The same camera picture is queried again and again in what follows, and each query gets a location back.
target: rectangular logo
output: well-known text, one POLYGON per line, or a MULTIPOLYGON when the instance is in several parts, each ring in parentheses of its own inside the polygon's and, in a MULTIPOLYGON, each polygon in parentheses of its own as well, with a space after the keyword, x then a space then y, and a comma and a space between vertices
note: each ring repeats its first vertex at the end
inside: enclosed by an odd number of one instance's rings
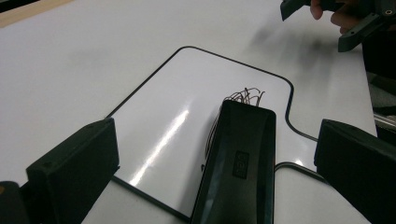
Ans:
POLYGON ((246 179, 248 175, 248 153, 236 151, 233 161, 233 176, 246 179))

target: black border line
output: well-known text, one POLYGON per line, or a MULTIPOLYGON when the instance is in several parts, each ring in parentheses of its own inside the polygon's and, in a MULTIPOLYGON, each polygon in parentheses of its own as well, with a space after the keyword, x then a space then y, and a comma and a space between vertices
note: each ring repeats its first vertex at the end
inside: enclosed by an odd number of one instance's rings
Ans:
MULTIPOLYGON (((288 126, 289 126, 295 133, 297 133, 297 134, 299 134, 299 135, 301 135, 301 136, 303 136, 303 137, 306 137, 306 138, 308 138, 308 139, 310 139, 310 140, 312 140, 312 141, 315 141, 315 142, 318 141, 317 138, 315 138, 315 137, 313 137, 313 136, 311 136, 311 135, 309 135, 309 134, 306 134, 306 133, 303 133, 303 132, 297 130, 297 129, 294 128, 294 126, 290 123, 290 120, 289 120, 289 113, 290 113, 290 108, 291 108, 291 101, 292 101, 293 94, 294 94, 294 86, 292 85, 292 83, 291 83, 289 80, 287 80, 286 78, 281 77, 281 76, 279 76, 279 75, 277 75, 277 74, 268 72, 268 71, 266 71, 266 70, 262 70, 262 69, 260 69, 260 68, 257 68, 257 67, 248 65, 248 64, 246 64, 246 63, 241 63, 241 62, 238 62, 238 61, 236 61, 236 60, 233 60, 233 59, 230 59, 230 58, 221 56, 221 55, 219 55, 219 54, 216 54, 216 53, 214 53, 214 52, 211 52, 211 51, 208 51, 208 50, 205 50, 205 49, 196 48, 196 47, 194 47, 194 46, 185 46, 185 47, 182 47, 182 48, 178 49, 175 53, 173 53, 163 64, 161 64, 161 66, 160 66, 159 68, 157 68, 157 69, 156 69, 148 78, 146 78, 146 79, 145 79, 145 80, 144 80, 133 92, 131 92, 131 94, 129 94, 129 95, 128 95, 128 96, 127 96, 127 97, 126 97, 126 98, 125 98, 125 99, 124 99, 113 111, 111 111, 110 114, 108 114, 108 115, 105 117, 105 119, 110 118, 111 116, 113 116, 113 115, 114 115, 114 114, 115 114, 115 113, 116 113, 116 112, 117 112, 117 111, 118 111, 118 110, 119 110, 119 109, 120 109, 120 108, 121 108, 121 107, 122 107, 122 106, 123 106, 123 105, 124 105, 135 93, 136 93, 136 92, 137 92, 137 91, 139 91, 139 90, 140 90, 140 89, 141 89, 152 77, 154 77, 155 74, 158 73, 158 71, 160 71, 170 60, 172 60, 172 59, 175 57, 175 55, 177 55, 177 54, 178 54, 181 50, 183 50, 183 49, 198 49, 198 50, 200 50, 200 51, 202 51, 202 52, 206 52, 206 53, 209 53, 209 54, 218 56, 218 57, 220 57, 220 58, 222 58, 222 59, 225 59, 225 60, 228 60, 228 61, 231 61, 231 62, 234 62, 234 63, 242 64, 242 65, 244 65, 244 66, 246 66, 246 67, 249 67, 249 68, 252 68, 252 69, 255 69, 255 70, 264 72, 264 73, 266 73, 266 74, 272 75, 272 76, 274 76, 274 77, 279 77, 279 78, 285 80, 285 81, 290 85, 290 96, 289 96, 288 106, 287 106, 287 108, 286 108, 286 114, 285 114, 285 121, 286 121, 286 123, 288 124, 288 126)), ((318 175, 317 173, 315 173, 315 172, 313 172, 313 171, 311 171, 311 170, 309 170, 309 169, 307 169, 307 168, 304 168, 303 166, 299 166, 299 165, 297 165, 297 164, 295 164, 295 163, 292 163, 292 162, 281 162, 281 163, 279 163, 279 164, 276 165, 276 167, 275 167, 275 172, 276 172, 276 170, 278 170, 279 168, 282 168, 282 167, 293 168, 294 170, 297 170, 297 171, 299 171, 299 172, 302 172, 303 174, 309 175, 309 176, 311 176, 311 177, 313 177, 313 178, 315 178, 315 179, 317 179, 317 180, 322 181, 323 183, 326 183, 326 182, 324 181, 323 177, 321 177, 321 176, 318 175)), ((113 180, 114 182, 120 184, 121 186, 127 188, 128 190, 130 190, 131 192, 135 193, 136 195, 141 196, 142 198, 148 200, 148 201, 151 202, 151 203, 154 203, 155 205, 159 206, 160 208, 162 208, 163 210, 169 212, 170 214, 174 215, 175 217, 178 217, 178 218, 180 218, 180 219, 182 219, 182 220, 184 220, 184 221, 190 222, 190 219, 191 219, 190 217, 186 217, 185 215, 183 215, 182 213, 178 212, 177 210, 175 210, 175 209, 171 208, 170 206, 166 205, 165 203, 162 203, 162 202, 158 201, 157 199, 155 199, 155 198, 149 196, 147 193, 145 193, 145 192, 143 192, 143 191, 141 191, 141 190, 139 190, 139 189, 137 189, 137 188, 131 186, 130 184, 126 183, 124 180, 122 180, 122 179, 116 177, 115 175, 112 177, 112 180, 113 180)))

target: white tabletop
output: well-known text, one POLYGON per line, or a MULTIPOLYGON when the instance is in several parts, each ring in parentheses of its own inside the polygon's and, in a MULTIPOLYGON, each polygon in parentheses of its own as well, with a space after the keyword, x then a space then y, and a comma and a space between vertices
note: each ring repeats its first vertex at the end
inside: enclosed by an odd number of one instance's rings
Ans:
MULTIPOLYGON (((361 49, 336 51, 338 28, 280 1, 76 0, 0 29, 1 180, 104 118, 177 49, 195 46, 287 78, 291 123, 323 118, 375 133, 361 49)), ((85 223, 177 223, 110 182, 85 223)))

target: white table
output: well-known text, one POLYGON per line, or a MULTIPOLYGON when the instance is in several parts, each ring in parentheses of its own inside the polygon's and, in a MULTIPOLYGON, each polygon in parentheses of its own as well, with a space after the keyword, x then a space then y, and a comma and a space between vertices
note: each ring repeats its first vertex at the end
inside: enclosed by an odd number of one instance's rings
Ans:
MULTIPOLYGON (((336 52, 338 28, 280 1, 93 1, 0 29, 1 180, 87 123, 104 118, 183 46, 287 78, 290 121, 318 136, 323 118, 375 134, 361 49, 336 52)), ((182 223, 110 182, 85 223, 182 223)))

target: human hand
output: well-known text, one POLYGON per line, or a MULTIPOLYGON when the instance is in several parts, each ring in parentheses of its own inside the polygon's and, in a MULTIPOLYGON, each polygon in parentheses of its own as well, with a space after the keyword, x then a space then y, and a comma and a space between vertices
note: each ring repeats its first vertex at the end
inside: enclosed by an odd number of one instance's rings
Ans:
MULTIPOLYGON (((344 3, 344 5, 332 14, 331 22, 339 26, 340 33, 344 34, 361 21, 356 13, 359 0, 340 0, 336 2, 344 3)), ((322 17, 323 10, 320 7, 320 0, 311 0, 311 14, 315 20, 322 17)))

